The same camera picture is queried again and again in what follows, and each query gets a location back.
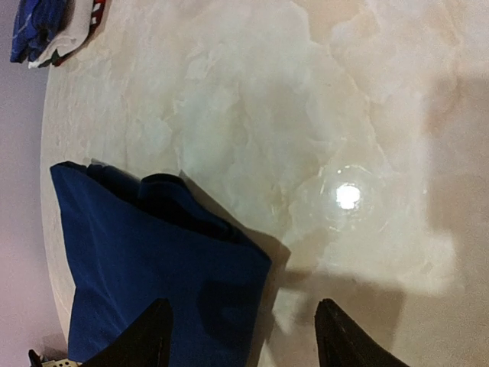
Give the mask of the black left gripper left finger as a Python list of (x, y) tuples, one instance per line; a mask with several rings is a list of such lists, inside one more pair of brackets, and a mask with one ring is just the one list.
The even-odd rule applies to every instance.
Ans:
[(88, 367), (166, 367), (169, 365), (173, 309), (156, 299), (111, 345), (84, 362)]

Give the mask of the blue plaid flannel shirt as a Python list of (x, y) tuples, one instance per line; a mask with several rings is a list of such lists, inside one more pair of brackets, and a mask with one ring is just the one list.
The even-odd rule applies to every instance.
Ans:
[(72, 10), (67, 0), (21, 0), (11, 38), (11, 63), (35, 61), (62, 28), (63, 17)]

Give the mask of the solid blue garment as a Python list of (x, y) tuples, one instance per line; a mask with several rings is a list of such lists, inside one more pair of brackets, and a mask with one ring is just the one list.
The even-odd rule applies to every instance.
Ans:
[(85, 362), (154, 300), (173, 308), (172, 366), (244, 366), (271, 261), (176, 176), (63, 162), (50, 174), (75, 284), (68, 355)]

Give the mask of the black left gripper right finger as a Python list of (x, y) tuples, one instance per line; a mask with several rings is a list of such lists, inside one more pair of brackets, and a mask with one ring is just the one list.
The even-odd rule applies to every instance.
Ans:
[(407, 367), (376, 343), (334, 300), (320, 301), (314, 320), (321, 366)]

